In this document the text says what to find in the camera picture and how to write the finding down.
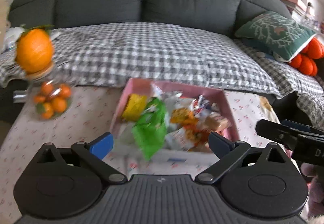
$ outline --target table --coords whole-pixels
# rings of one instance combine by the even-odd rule
[[[70,109],[55,120],[40,121],[34,103],[28,101],[0,150],[0,223],[14,223],[20,216],[13,187],[29,161],[45,142],[70,147],[77,141],[90,142],[109,131],[122,89],[76,87]],[[239,136],[252,147],[265,147],[269,140],[257,136],[260,119],[279,122],[267,99],[256,94],[225,92],[233,111]],[[152,163],[121,157],[111,152],[104,161],[129,178],[132,174],[190,174],[193,178],[208,165],[175,162]]]

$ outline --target checkered blanket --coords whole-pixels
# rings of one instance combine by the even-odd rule
[[[61,35],[53,41],[53,60],[57,65],[68,62],[59,69],[70,73],[79,85],[122,87],[129,78],[140,77],[269,93],[278,98],[288,93],[279,91],[267,72],[244,53],[246,49],[243,52],[221,34],[159,23],[55,31]],[[0,85],[6,86],[10,79],[23,74],[18,66],[0,66]],[[319,85],[316,88],[323,93]]]
[[[269,74],[282,96],[286,96],[294,91],[298,95],[303,93],[321,95],[324,93],[321,86],[323,82],[320,77],[314,78],[304,75],[287,63],[277,62],[268,58],[259,58],[256,55],[257,51],[252,47],[245,46],[238,39],[235,39],[234,42]]]
[[[296,104],[307,114],[314,127],[324,130],[324,96],[302,94]]]

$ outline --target glass jar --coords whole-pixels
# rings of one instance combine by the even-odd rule
[[[31,96],[37,115],[44,120],[55,119],[71,106],[73,88],[77,82],[69,71],[53,64],[42,71],[28,75]]]

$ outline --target green snack bag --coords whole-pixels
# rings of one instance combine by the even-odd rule
[[[163,147],[166,136],[165,114],[164,102],[153,98],[132,128],[134,139],[146,160]]]

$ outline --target hand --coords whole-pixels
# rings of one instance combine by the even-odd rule
[[[313,177],[309,186],[308,217],[324,214],[324,167],[303,163],[300,170],[305,176]]]

